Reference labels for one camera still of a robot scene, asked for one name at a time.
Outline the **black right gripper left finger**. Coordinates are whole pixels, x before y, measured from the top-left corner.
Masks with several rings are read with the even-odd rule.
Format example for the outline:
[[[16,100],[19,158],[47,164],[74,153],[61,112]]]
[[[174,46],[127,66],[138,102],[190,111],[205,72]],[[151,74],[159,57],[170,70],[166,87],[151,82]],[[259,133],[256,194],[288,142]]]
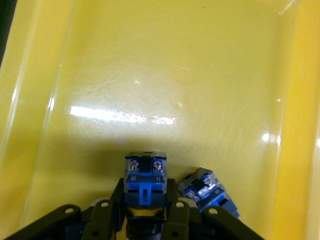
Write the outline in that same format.
[[[111,197],[86,210],[62,205],[6,237],[7,240],[115,240],[125,213],[124,179],[120,178]]]

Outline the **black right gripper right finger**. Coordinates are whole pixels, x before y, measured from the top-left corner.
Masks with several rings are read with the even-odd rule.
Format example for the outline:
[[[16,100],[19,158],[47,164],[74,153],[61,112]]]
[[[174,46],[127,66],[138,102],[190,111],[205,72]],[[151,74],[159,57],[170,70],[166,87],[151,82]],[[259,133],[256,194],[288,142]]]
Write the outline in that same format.
[[[200,212],[178,199],[176,181],[167,180],[167,216],[162,240],[261,240],[262,237],[220,206]]]

